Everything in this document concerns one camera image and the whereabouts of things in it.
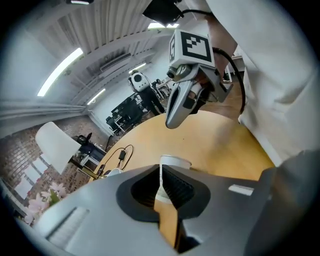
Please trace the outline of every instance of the round table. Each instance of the round table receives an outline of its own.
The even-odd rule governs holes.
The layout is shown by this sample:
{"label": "round table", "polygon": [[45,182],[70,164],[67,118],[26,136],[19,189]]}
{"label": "round table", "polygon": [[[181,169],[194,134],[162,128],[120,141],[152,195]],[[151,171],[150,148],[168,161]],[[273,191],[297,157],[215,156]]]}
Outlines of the round table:
{"label": "round table", "polygon": [[[159,164],[161,155],[172,155],[192,163],[191,168],[213,175],[258,180],[262,171],[273,163],[249,130],[222,115],[202,111],[189,115],[176,129],[165,126],[166,114],[155,116],[123,136],[105,155],[104,164],[118,148],[134,146],[133,155],[124,171]],[[104,171],[117,167],[120,150],[105,165]],[[131,154],[131,147],[125,162]],[[172,204],[156,200],[159,229],[174,246],[177,232],[177,211]]]}

